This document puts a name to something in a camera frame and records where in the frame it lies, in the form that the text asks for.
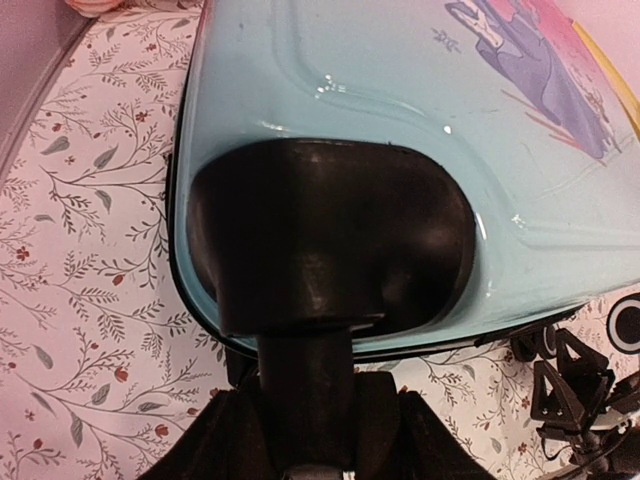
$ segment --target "black plastic parts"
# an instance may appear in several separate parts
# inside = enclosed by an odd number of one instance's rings
[[[224,335],[349,326],[368,336],[435,321],[461,296],[475,250],[453,178],[391,145],[233,150],[197,175],[187,222]]]

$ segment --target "black plastic piece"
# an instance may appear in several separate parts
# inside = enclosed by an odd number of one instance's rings
[[[532,335],[513,337],[509,340],[513,357],[522,363],[531,363],[536,359],[535,342]]]
[[[613,386],[609,360],[566,329],[556,332],[557,370],[548,362],[534,365],[531,418],[545,422],[546,438],[576,434],[588,429]],[[571,348],[577,358],[572,358]],[[546,384],[551,386],[547,391]]]
[[[263,421],[279,471],[348,470],[356,444],[354,365],[348,329],[258,338]]]
[[[640,371],[616,384],[611,396],[607,399],[607,405],[622,414],[640,410]]]
[[[533,336],[533,341],[536,346],[536,352],[541,358],[551,360],[558,354],[555,326],[549,325],[538,330]]]
[[[455,305],[473,265],[462,190],[433,160],[391,145],[247,145],[197,175],[187,221],[225,335],[410,329]]]

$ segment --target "floral wallpaper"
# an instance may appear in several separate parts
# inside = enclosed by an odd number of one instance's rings
[[[200,8],[147,0],[95,24],[2,189],[2,480],[135,479],[226,388],[223,349],[186,312],[167,261],[164,180]],[[604,320],[623,293],[568,322],[620,375],[637,361],[614,353]],[[497,478],[566,461],[545,460],[532,367],[504,343],[358,368],[421,392]]]

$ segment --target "floral patterned fabric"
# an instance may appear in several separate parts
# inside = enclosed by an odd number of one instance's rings
[[[164,179],[200,8],[147,1],[101,19],[4,185],[2,479],[135,479],[226,387],[223,350],[186,312],[167,261]],[[604,328],[622,293],[568,326],[626,375],[637,363]],[[359,368],[392,370],[399,388],[421,392],[498,478],[566,460],[544,459],[531,365],[504,343]]]

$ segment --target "pink graphic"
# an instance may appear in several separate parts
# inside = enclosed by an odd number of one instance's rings
[[[551,138],[599,161],[619,150],[607,115],[616,102],[611,87],[551,0],[458,0],[445,8],[476,34],[478,54],[526,100],[503,93],[523,103]]]

